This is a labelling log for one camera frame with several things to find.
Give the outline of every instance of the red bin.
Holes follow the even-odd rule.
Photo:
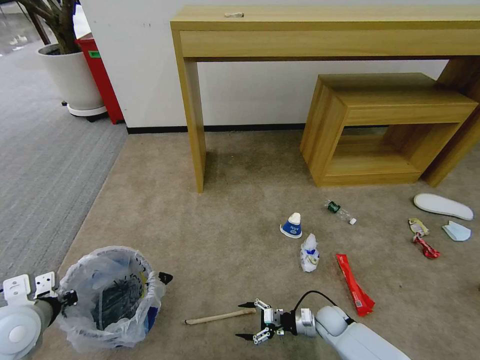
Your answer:
[[[85,55],[86,62],[93,75],[93,80],[95,80],[101,98],[103,99],[111,123],[116,124],[118,121],[124,121],[124,115],[120,109],[114,88],[112,87],[112,83],[105,70],[104,62],[100,57],[99,49],[97,48],[92,33],[88,33],[77,39],[76,43],[80,45],[81,51],[83,52],[83,55]]]

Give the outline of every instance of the trash can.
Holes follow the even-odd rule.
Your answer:
[[[132,348],[152,328],[172,278],[153,271],[143,255],[130,247],[97,249],[61,279],[59,292],[75,290],[78,301],[65,307],[56,321],[80,353]]]
[[[103,99],[108,116],[111,119],[111,123],[116,124],[119,121],[124,121],[124,115],[120,109],[114,88],[112,87],[112,83],[105,70],[104,63],[100,57],[99,49],[97,48],[92,33],[90,32],[77,39],[76,43],[80,46],[81,51],[86,58],[93,80],[95,80],[95,84],[100,92],[101,98]]]

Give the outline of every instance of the wooden side table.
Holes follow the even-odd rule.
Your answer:
[[[319,75],[300,149],[317,186],[411,183],[477,105],[421,73]]]
[[[480,101],[478,5],[185,6],[170,27],[199,193],[207,151],[198,62],[449,59],[439,82]],[[428,169],[429,184],[480,139],[477,109]]]

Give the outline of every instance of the light blue face mask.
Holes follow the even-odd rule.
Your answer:
[[[472,235],[472,230],[454,221],[449,221],[448,225],[443,225],[442,228],[453,241],[465,241]]]

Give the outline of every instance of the wooden desk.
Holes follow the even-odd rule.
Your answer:
[[[244,17],[225,17],[236,12]],[[170,27],[199,193],[206,148],[197,62],[451,59],[438,81],[480,101],[480,6],[186,6]],[[429,184],[480,139],[479,117],[480,106],[425,172]]]

